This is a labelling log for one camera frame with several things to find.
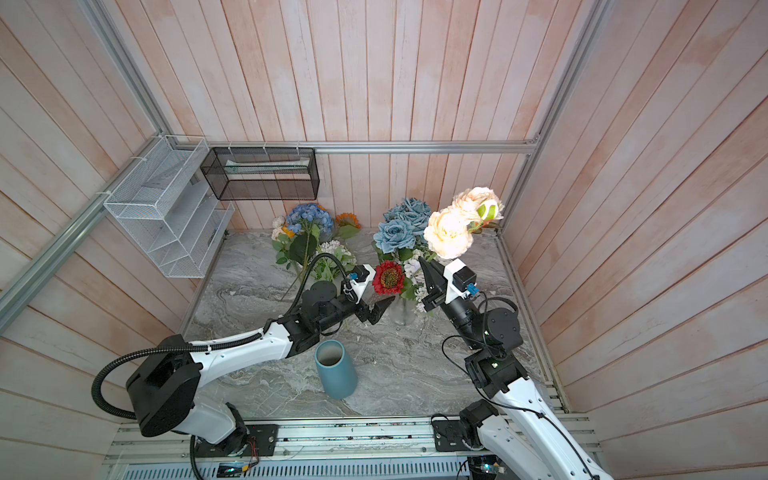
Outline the red sunflower stem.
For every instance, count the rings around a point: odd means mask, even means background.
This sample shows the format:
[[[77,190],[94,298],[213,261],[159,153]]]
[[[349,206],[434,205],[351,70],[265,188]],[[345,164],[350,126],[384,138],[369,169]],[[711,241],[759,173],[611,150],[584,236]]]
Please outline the red sunflower stem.
[[[400,294],[404,288],[404,281],[404,271],[395,261],[383,261],[375,268],[373,286],[379,295]]]

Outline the peach rose stem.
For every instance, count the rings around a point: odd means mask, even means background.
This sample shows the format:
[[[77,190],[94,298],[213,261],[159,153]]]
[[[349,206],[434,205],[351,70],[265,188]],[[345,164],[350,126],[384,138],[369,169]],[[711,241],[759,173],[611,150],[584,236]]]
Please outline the peach rose stem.
[[[424,238],[439,258],[457,259],[471,247],[474,234],[502,219],[503,210],[503,203],[492,189],[467,189],[448,207],[430,215]]]

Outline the teal blue rose bouquet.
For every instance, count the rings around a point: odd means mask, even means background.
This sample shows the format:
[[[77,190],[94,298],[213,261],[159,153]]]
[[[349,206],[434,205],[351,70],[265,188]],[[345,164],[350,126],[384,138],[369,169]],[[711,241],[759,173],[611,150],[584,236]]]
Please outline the teal blue rose bouquet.
[[[428,250],[424,230],[431,207],[416,198],[404,198],[384,213],[384,221],[373,235],[373,245],[381,260],[407,260],[415,251]]]

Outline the teal ceramic vase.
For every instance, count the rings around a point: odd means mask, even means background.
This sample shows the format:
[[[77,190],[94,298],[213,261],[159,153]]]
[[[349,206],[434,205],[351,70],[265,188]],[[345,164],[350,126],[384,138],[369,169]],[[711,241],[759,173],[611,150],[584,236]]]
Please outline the teal ceramic vase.
[[[338,340],[326,340],[315,351],[314,360],[325,392],[341,400],[352,395],[358,385],[358,376],[351,357]]]

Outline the blue hydrangea mixed bouquet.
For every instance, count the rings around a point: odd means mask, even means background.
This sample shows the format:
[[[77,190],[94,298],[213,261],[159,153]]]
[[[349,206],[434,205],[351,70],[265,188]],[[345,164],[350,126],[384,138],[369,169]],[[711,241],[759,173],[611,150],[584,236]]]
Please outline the blue hydrangea mixed bouquet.
[[[309,261],[320,244],[331,239],[334,229],[330,212],[316,203],[297,205],[286,216],[275,217],[271,240],[276,263],[304,277]]]

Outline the pink white hydrangea bouquet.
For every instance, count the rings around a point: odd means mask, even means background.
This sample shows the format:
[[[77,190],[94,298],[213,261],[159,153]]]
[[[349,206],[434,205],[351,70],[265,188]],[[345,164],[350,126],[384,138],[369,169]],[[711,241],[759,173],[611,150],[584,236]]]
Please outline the pink white hydrangea bouquet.
[[[405,300],[418,303],[420,303],[428,293],[424,272],[419,259],[419,255],[414,255],[402,263],[405,278],[403,282],[403,290],[401,292],[401,296]]]

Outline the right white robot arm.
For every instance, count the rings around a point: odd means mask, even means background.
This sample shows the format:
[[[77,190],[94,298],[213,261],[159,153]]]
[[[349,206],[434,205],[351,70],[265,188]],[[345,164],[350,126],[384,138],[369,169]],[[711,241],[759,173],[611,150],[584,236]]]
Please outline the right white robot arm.
[[[520,479],[608,479],[554,414],[514,349],[523,338],[514,301],[487,296],[462,261],[420,262],[426,310],[440,308],[470,348],[464,370],[480,400],[460,413],[461,440],[485,449]]]

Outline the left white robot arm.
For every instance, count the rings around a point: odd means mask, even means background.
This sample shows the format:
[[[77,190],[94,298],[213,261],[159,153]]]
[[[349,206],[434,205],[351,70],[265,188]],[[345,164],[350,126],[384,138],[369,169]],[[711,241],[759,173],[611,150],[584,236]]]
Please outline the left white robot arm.
[[[260,329],[211,341],[166,338],[126,383],[141,434],[174,432],[194,436],[223,455],[243,452],[250,432],[239,411],[199,390],[236,370],[297,356],[350,316],[376,324],[393,301],[390,296],[368,305],[358,290],[340,292],[321,281],[305,290],[289,313]]]

